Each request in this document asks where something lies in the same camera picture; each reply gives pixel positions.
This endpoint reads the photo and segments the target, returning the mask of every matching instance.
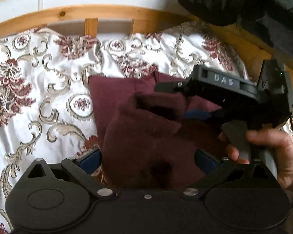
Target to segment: black jacket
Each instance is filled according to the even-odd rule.
[[[239,23],[269,46],[293,57],[293,0],[178,0],[217,26]]]

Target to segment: floral bedsheet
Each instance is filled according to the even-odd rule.
[[[5,200],[34,159],[59,163],[99,147],[89,75],[141,78],[158,70],[186,78],[200,62],[248,79],[234,50],[196,22],[102,43],[48,28],[0,39],[0,233],[13,229]],[[100,168],[93,176],[104,182]]]

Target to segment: human hand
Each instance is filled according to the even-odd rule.
[[[226,137],[221,133],[219,139],[223,141]],[[246,139],[254,145],[268,146],[275,150],[277,180],[283,189],[293,191],[293,142],[290,136],[286,132],[265,128],[259,131],[248,130]],[[249,163],[248,160],[239,158],[238,149],[231,144],[227,146],[226,153],[238,163]]]

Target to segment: gray trigger handle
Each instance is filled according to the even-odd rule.
[[[250,143],[246,140],[247,123],[241,120],[232,120],[222,125],[222,130],[230,140],[231,144],[239,150],[239,158],[252,160]],[[260,151],[259,158],[268,167],[277,179],[277,166],[273,151],[266,148]]]

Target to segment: maroon garment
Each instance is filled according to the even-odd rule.
[[[194,163],[197,148],[224,155],[212,126],[181,119],[190,108],[211,112],[217,105],[154,93],[157,82],[175,80],[158,72],[144,79],[89,78],[102,169],[112,187],[182,189],[204,176]]]

